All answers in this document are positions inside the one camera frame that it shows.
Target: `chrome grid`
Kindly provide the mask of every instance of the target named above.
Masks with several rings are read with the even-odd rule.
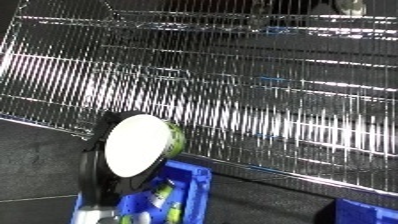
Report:
[[[23,0],[0,117],[88,137],[138,109],[183,126],[193,155],[398,194],[398,2],[353,17],[308,1]]]

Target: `blue plastic container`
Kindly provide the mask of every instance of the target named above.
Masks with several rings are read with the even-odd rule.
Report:
[[[210,190],[211,171],[208,168],[186,163],[169,161],[151,182],[152,187],[158,186],[166,178],[174,182],[175,188],[161,209],[148,201],[149,192],[142,192],[123,197],[118,205],[121,215],[149,212],[152,224],[165,223],[167,212],[173,202],[183,205],[183,224],[202,224],[207,207]],[[76,201],[75,211],[81,204],[81,197]]]
[[[336,224],[398,224],[398,211],[338,199]]]

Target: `white disc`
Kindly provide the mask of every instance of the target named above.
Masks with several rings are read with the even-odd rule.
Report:
[[[149,168],[163,154],[170,138],[168,126],[151,115],[123,120],[109,134],[105,159],[113,173],[133,177]]]

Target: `dark floor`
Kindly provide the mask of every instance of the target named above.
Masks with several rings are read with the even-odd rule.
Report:
[[[0,37],[16,2],[0,0]],[[0,223],[68,223],[78,192],[82,143],[65,133],[0,121]],[[261,181],[248,181],[253,177],[218,173],[206,214],[209,224],[333,223],[327,212],[319,211],[335,197],[398,206],[393,199],[280,177],[260,175]]]

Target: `metal wire shelf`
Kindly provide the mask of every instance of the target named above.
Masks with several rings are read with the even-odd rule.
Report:
[[[167,2],[22,0],[0,118],[89,137],[138,109],[183,126],[192,155],[398,195],[397,17]]]

